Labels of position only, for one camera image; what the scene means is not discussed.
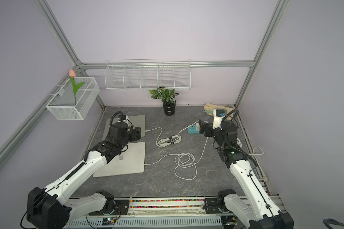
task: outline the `white wire basket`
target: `white wire basket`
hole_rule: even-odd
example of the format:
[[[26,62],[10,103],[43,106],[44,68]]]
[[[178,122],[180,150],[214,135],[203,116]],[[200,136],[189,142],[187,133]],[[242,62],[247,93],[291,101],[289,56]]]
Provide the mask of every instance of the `white wire basket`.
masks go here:
[[[70,79],[47,103],[46,108],[59,120],[84,120],[99,93],[97,82],[92,77],[75,77],[76,84],[84,82],[75,98]]]
[[[109,90],[191,88],[190,62],[107,63],[105,87]]]

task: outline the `coiled white cable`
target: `coiled white cable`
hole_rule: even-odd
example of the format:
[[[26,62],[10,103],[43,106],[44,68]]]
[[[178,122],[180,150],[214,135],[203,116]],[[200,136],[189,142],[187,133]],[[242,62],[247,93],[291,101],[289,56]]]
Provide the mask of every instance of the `coiled white cable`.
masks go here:
[[[174,168],[174,174],[178,177],[178,178],[181,178],[181,179],[184,179],[184,180],[188,180],[188,181],[191,181],[193,179],[195,179],[195,177],[197,176],[197,168],[196,168],[196,164],[199,163],[199,161],[201,160],[203,154],[204,154],[204,151],[205,151],[205,147],[206,147],[206,143],[208,142],[208,138],[206,138],[206,141],[205,141],[205,145],[204,145],[204,149],[202,150],[202,154],[199,158],[199,160],[197,162],[195,162],[195,157],[191,154],[191,153],[179,153],[179,154],[167,154],[167,155],[164,155],[161,159],[159,159],[158,161],[154,162],[154,163],[151,163],[151,164],[144,164],[144,165],[152,165],[152,164],[156,164],[158,162],[160,162],[163,158],[165,158],[166,156],[176,156],[174,158],[174,162],[177,164],[177,166]],[[183,156],[188,156],[188,160],[186,161],[182,161],[182,157]],[[181,168],[188,168],[188,167],[192,167],[194,166],[195,167],[195,176],[191,179],[188,179],[188,178],[184,178],[184,177],[180,177],[179,175],[176,174],[176,169],[178,167],[181,167]]]
[[[181,142],[182,137],[180,136],[180,133],[181,133],[182,131],[186,130],[188,127],[194,125],[194,124],[197,123],[198,121],[199,121],[199,120],[195,121],[195,122],[194,122],[193,124],[191,124],[191,125],[186,126],[184,129],[180,130],[180,131],[178,132],[177,135],[173,135],[173,136],[172,136],[172,140],[173,140],[174,144]],[[168,139],[161,139],[161,140],[158,141],[158,139],[159,139],[159,137],[161,136],[162,131],[163,131],[163,129],[162,129],[161,127],[157,127],[157,128],[151,129],[151,130],[146,130],[145,132],[153,131],[153,130],[156,130],[156,129],[161,129],[161,132],[159,133],[158,138],[156,139],[156,145],[157,145],[158,147],[163,148],[163,147],[166,147],[167,145],[172,144],[169,138],[168,138]],[[161,161],[163,158],[165,158],[166,156],[176,156],[176,157],[174,158],[174,162],[176,163],[177,166],[174,168],[174,174],[175,174],[178,178],[181,178],[181,179],[184,179],[184,180],[188,180],[188,181],[193,180],[193,179],[195,179],[195,177],[197,176],[196,164],[201,160],[201,158],[202,158],[202,156],[203,156],[203,154],[204,154],[204,151],[205,151],[205,147],[206,147],[206,143],[207,143],[207,142],[208,142],[208,138],[206,138],[205,145],[204,145],[204,149],[202,150],[202,154],[201,154],[201,156],[200,156],[200,158],[199,158],[199,160],[198,160],[197,162],[195,162],[195,157],[194,157],[191,153],[179,153],[179,154],[167,154],[167,155],[164,155],[164,156],[163,156],[161,159],[159,159],[158,161],[156,161],[156,162],[154,162],[154,163],[151,163],[151,164],[144,164],[144,165],[156,164],[156,163],[160,162],[160,161]],[[187,160],[185,160],[185,161],[182,160],[182,158],[183,158],[184,156],[188,156]],[[195,176],[194,176],[193,178],[188,179],[188,178],[180,177],[179,175],[177,175],[176,169],[177,169],[178,167],[181,167],[181,168],[188,168],[188,167],[192,167],[192,166],[195,167]]]
[[[184,130],[186,130],[187,128],[189,128],[190,126],[194,125],[195,123],[197,123],[199,120],[196,120],[193,124],[189,125],[189,126],[186,126],[185,128],[183,128],[182,130],[180,130],[180,132],[178,132],[177,135],[173,135],[172,136],[172,141],[174,144],[177,144],[177,143],[180,143],[181,142],[181,139],[182,137],[180,136],[180,133]],[[167,139],[161,139],[158,141],[159,137],[161,136],[162,134],[162,131],[163,129],[161,127],[157,127],[157,128],[154,128],[154,129],[151,129],[151,130],[146,130],[145,132],[148,132],[148,131],[153,131],[153,130],[156,130],[156,129],[161,129],[161,132],[159,133],[158,135],[158,138],[156,139],[156,145],[160,148],[163,148],[163,147],[166,147],[167,145],[170,145],[172,144],[170,139],[167,138]]]

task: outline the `lavender wall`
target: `lavender wall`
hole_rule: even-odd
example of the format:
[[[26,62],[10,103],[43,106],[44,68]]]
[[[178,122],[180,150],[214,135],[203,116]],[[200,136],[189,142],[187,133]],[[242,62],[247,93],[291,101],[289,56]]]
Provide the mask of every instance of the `lavender wall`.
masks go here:
[[[0,0],[0,148],[73,65],[31,0]]]
[[[277,0],[48,0],[83,62],[253,60]],[[178,105],[235,103],[248,68],[191,69]],[[105,84],[104,71],[88,71]],[[108,106],[157,105],[147,91],[101,91]]]
[[[344,223],[344,0],[292,0],[240,105],[296,228]]]
[[[0,0],[0,147],[72,66],[32,0]],[[20,228],[28,192],[79,161],[99,114],[97,103],[84,121],[45,114],[0,171],[0,228]]]

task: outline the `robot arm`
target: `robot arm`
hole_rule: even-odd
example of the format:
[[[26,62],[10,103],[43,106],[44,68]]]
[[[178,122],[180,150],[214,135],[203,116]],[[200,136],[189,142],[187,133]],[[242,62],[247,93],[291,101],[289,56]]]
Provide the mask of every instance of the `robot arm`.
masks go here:
[[[226,118],[233,114],[230,122]],[[250,229],[293,229],[293,219],[289,213],[282,213],[269,198],[259,180],[252,172],[249,160],[257,166],[256,161],[237,147],[237,128],[232,123],[238,115],[238,109],[226,114],[225,110],[213,110],[213,123],[200,123],[200,133],[213,137],[221,160],[238,180],[250,206],[245,204],[231,189],[221,191],[217,200],[222,212],[233,212],[243,224]]]
[[[117,114],[119,122],[111,125]],[[114,209],[113,196],[105,191],[68,200],[94,172],[120,155],[130,141],[138,139],[141,139],[140,128],[129,127],[127,117],[120,111],[115,113],[107,138],[88,151],[84,160],[45,188],[36,187],[28,194],[27,220],[38,229],[61,229],[68,221],[90,212],[110,213]]]

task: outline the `white charging cable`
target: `white charging cable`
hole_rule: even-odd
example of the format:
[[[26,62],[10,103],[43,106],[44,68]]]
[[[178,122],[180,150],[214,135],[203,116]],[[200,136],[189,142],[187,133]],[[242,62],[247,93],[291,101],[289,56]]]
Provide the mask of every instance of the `white charging cable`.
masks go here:
[[[261,153],[255,153],[256,147],[259,148],[259,149],[261,150]],[[252,149],[252,153],[248,153],[248,155],[262,155],[262,154],[264,154],[264,151],[263,151],[263,149],[261,149],[260,146],[255,146],[255,147]]]
[[[186,130],[187,128],[189,128],[190,126],[194,125],[194,124],[197,123],[197,122],[198,122],[198,120],[195,121],[193,124],[188,125],[188,126],[185,127],[184,129],[180,130],[180,131],[178,132],[177,135],[173,135],[173,136],[171,137],[173,143],[176,144],[176,143],[181,142],[182,137],[181,137],[180,133],[181,133],[182,131]],[[146,130],[145,132],[153,131],[153,130],[156,130],[156,129],[161,129],[161,132],[159,133],[158,138],[156,139],[156,145],[157,145],[158,147],[163,148],[163,147],[166,147],[167,145],[172,144],[170,138],[168,138],[168,139],[161,139],[161,140],[158,141],[158,139],[159,139],[159,137],[161,136],[162,131],[163,131],[163,129],[162,129],[161,127],[157,127],[157,128],[151,129],[151,130]],[[201,158],[202,158],[202,156],[203,156],[203,154],[204,154],[204,151],[205,151],[205,147],[206,147],[206,143],[207,143],[207,142],[208,142],[208,138],[206,138],[205,145],[204,145],[204,149],[202,150],[202,154],[201,154],[201,156],[200,156],[200,158],[199,158],[199,160],[198,160],[197,162],[195,162],[195,157],[194,157],[191,153],[179,153],[179,154],[167,154],[167,155],[164,155],[164,156],[163,156],[161,159],[159,159],[158,161],[156,161],[156,162],[154,162],[154,163],[151,163],[151,164],[144,164],[144,165],[156,164],[156,163],[160,162],[160,161],[161,161],[163,158],[165,158],[166,156],[176,156],[176,157],[174,158],[174,162],[176,163],[177,166],[174,168],[174,174],[175,174],[178,178],[181,178],[181,179],[184,179],[184,180],[191,181],[191,180],[195,179],[195,177],[197,176],[196,164],[201,160]],[[195,176],[194,176],[193,178],[188,179],[188,178],[180,177],[179,175],[177,175],[176,169],[177,169],[178,167],[181,167],[181,168],[189,168],[189,167],[192,167],[192,166],[195,167]]]
[[[163,158],[165,158],[166,156],[176,156],[174,158],[174,162],[177,164],[177,166],[174,168],[174,174],[178,177],[178,178],[181,178],[181,179],[184,179],[184,180],[188,180],[188,181],[191,181],[193,179],[195,179],[195,177],[197,176],[197,168],[196,168],[196,164],[199,163],[199,161],[201,160],[203,154],[204,154],[204,151],[205,151],[205,147],[206,147],[206,143],[208,142],[208,138],[206,138],[206,141],[205,141],[205,145],[204,145],[204,149],[202,150],[202,154],[199,158],[199,160],[197,162],[195,162],[195,157],[191,154],[191,153],[179,153],[179,154],[167,154],[167,155],[164,155],[161,159],[159,159],[158,161],[154,162],[154,163],[151,163],[151,164],[144,164],[144,165],[152,165],[152,164],[156,164],[158,162],[160,162]],[[182,157],[184,156],[188,156],[188,159],[185,160],[185,161],[182,161]],[[195,167],[195,176],[191,179],[188,179],[188,178],[184,178],[184,177],[180,177],[179,175],[177,175],[176,173],[176,169],[178,167],[181,167],[181,168],[188,168],[188,167],[192,167],[194,166]]]
[[[189,128],[190,126],[194,125],[194,124],[197,123],[198,121],[199,121],[199,120],[196,120],[193,124],[191,124],[191,125],[189,125],[189,126],[186,126],[186,127],[183,128],[182,130],[180,130],[180,132],[178,132],[177,135],[173,135],[173,136],[171,137],[172,142],[173,142],[174,144],[180,143],[180,142],[181,142],[181,139],[182,139],[182,137],[180,136],[180,133],[181,133],[182,131],[186,130],[187,128]],[[166,147],[167,145],[172,144],[170,138],[168,138],[168,139],[161,139],[161,140],[158,141],[158,139],[159,139],[159,137],[161,136],[162,131],[163,131],[163,129],[162,129],[161,127],[157,127],[157,128],[151,129],[151,130],[146,130],[145,132],[153,131],[153,130],[156,130],[156,129],[161,129],[161,132],[159,133],[158,138],[156,139],[156,145],[157,145],[158,147],[163,148],[163,147]]]
[[[241,143],[241,140],[239,138],[237,138],[237,146],[242,148],[242,143]]]

